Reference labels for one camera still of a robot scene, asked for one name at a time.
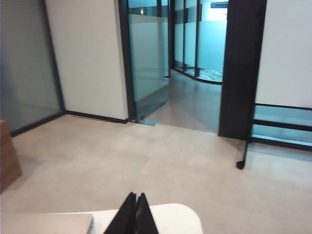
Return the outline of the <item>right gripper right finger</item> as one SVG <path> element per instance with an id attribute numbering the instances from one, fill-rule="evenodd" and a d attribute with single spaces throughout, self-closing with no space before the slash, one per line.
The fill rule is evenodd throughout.
<path id="1" fill-rule="evenodd" d="M 136 234 L 159 234 L 145 193 L 137 200 Z"/>

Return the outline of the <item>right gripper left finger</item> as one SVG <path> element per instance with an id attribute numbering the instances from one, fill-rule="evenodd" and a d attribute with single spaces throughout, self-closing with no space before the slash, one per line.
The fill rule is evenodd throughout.
<path id="1" fill-rule="evenodd" d="M 137 198 L 129 193 L 104 234 L 133 234 Z"/>

